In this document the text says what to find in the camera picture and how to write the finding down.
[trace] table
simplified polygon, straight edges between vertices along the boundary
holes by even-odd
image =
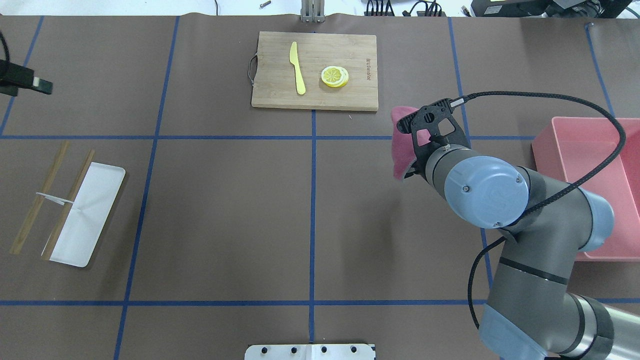
[[[375,343],[380,359],[495,360],[465,297],[498,235],[420,179],[393,179],[391,108],[522,90],[640,115],[634,20],[0,19],[12,61],[54,83],[0,97],[3,359],[241,359],[249,344],[313,340]],[[380,110],[252,108],[246,65],[263,30],[377,35]],[[528,167],[531,140],[560,115],[594,113],[490,98],[456,112],[474,149]],[[53,195],[89,148],[127,171],[84,269],[39,260],[55,204],[23,255],[8,253],[62,139]],[[480,312],[498,255],[476,275]],[[640,313],[639,275],[640,263],[578,263],[570,291]]]

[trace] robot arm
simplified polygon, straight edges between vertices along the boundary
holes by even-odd
[[[507,239],[484,306],[480,338],[505,360],[640,359],[640,316],[566,292],[578,251],[597,249],[613,229],[613,211],[581,188],[525,217],[526,209],[567,187],[531,169],[468,148],[444,99],[401,119],[413,134],[421,175],[466,221],[498,229]],[[438,123],[454,128],[443,135]],[[419,146],[417,132],[431,142]]]

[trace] white mounting plate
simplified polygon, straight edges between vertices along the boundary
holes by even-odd
[[[368,344],[252,345],[246,349],[244,360],[375,360],[375,349]]]
[[[125,170],[91,163],[62,227],[51,261],[85,267],[118,195]]]

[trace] wooden cutting board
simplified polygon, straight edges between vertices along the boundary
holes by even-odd
[[[292,42],[298,42],[300,70],[307,87],[296,92],[289,63]],[[349,83],[330,88],[320,79],[330,65],[349,72]],[[375,35],[277,33],[261,31],[251,105],[256,108],[378,110],[378,53]]]

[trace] blue joint cap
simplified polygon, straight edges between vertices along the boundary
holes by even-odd
[[[600,195],[578,188],[589,202],[591,208],[591,236],[579,249],[580,251],[593,251],[604,244],[604,241],[613,232],[614,214],[609,202]]]
[[[485,229],[511,224],[529,201],[529,187],[522,175],[491,156],[474,156],[453,166],[444,193],[459,217]]]
[[[484,305],[480,340],[504,360],[544,360],[547,351],[491,306]]]

